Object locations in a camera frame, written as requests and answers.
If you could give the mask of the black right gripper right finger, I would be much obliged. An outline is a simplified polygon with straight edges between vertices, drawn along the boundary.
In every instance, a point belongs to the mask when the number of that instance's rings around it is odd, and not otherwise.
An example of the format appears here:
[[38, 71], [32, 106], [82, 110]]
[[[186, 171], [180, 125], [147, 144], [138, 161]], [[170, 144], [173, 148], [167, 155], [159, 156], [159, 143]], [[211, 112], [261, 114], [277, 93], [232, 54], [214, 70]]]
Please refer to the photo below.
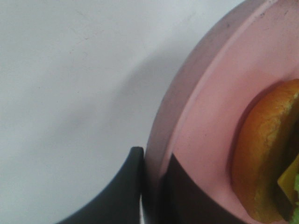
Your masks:
[[143, 176], [142, 206], [147, 224], [241, 224], [242, 220], [211, 199], [182, 168], [175, 156], [170, 159], [158, 194]]

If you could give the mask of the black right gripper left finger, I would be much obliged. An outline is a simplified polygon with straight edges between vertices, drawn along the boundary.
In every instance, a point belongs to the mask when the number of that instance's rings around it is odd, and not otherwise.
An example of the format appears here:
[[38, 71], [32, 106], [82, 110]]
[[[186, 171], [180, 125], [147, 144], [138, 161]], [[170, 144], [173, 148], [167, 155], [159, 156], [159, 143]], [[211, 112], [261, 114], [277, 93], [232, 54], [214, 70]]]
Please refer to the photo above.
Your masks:
[[112, 181], [61, 224], [139, 224], [144, 149], [132, 147]]

